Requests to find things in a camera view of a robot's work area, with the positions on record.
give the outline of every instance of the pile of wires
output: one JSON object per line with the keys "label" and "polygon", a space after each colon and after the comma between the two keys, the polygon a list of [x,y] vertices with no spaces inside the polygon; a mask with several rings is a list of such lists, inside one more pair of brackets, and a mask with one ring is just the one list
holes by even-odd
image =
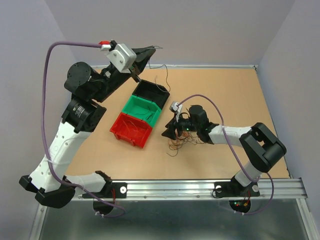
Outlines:
{"label": "pile of wires", "polygon": [[183,131],[181,136],[176,135],[176,140],[168,139],[169,149],[172,151],[176,151],[175,155],[168,154],[170,157],[175,157],[178,155],[179,149],[182,148],[183,145],[190,143],[193,145],[197,144],[206,144],[201,141],[200,138],[196,135],[193,135],[194,132]]}

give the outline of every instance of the wall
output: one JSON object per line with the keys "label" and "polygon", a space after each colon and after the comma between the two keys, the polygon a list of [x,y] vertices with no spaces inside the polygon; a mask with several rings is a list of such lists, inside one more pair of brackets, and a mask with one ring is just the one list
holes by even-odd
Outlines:
{"label": "wall", "polygon": [[[257,64],[294,0],[46,0],[70,41],[159,45],[152,64]],[[71,48],[76,59],[106,57]]]}
{"label": "wall", "polygon": [[320,1],[296,0],[258,67],[286,162],[320,227]]}
{"label": "wall", "polygon": [[[41,91],[49,45],[64,37],[43,0],[12,0],[0,7],[0,239],[29,239],[35,195],[19,186],[41,161]],[[67,104],[66,71],[74,63],[67,47],[49,64],[46,129],[52,141]]]}

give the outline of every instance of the storage box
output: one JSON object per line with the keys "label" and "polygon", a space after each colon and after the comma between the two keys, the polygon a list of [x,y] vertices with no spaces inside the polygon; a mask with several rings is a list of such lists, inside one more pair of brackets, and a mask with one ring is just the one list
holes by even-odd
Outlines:
{"label": "storage box", "polygon": [[161,109],[155,102],[132,95],[122,112],[147,122],[153,128],[160,116]]}
{"label": "storage box", "polygon": [[143,148],[152,131],[152,127],[145,121],[130,116],[123,112],[120,113],[110,132],[116,139],[131,143],[132,146]]}
{"label": "storage box", "polygon": [[132,95],[155,103],[161,110],[164,108],[170,93],[164,86],[153,82],[141,80]]}

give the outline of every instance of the black bin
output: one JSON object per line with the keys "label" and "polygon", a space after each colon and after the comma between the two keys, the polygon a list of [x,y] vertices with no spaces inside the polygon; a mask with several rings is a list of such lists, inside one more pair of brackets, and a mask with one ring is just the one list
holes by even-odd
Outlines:
{"label": "black bin", "polygon": [[162,110],[170,96],[168,90],[153,82],[141,80],[132,95],[154,102]]}

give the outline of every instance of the wooden table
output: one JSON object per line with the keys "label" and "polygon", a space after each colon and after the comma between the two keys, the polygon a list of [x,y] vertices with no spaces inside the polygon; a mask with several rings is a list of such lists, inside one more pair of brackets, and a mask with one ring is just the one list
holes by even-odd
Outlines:
{"label": "wooden table", "polygon": [[[145,69],[140,77],[166,86],[165,69]],[[129,79],[101,105],[107,108],[99,125],[78,150],[67,170],[68,175],[86,175],[101,170],[112,179],[229,179],[240,169],[227,145],[185,144],[171,157],[168,139],[161,136],[172,119],[169,106],[193,94],[211,98],[219,107],[226,126],[246,127],[262,122],[273,132],[274,126],[253,69],[169,69],[170,97],[143,149],[117,140],[109,129],[117,119],[137,84]],[[201,105],[209,120],[221,123],[214,107],[206,99],[194,97],[183,104]],[[235,146],[241,162],[248,158]],[[270,171],[273,178],[288,178],[284,159]]]}

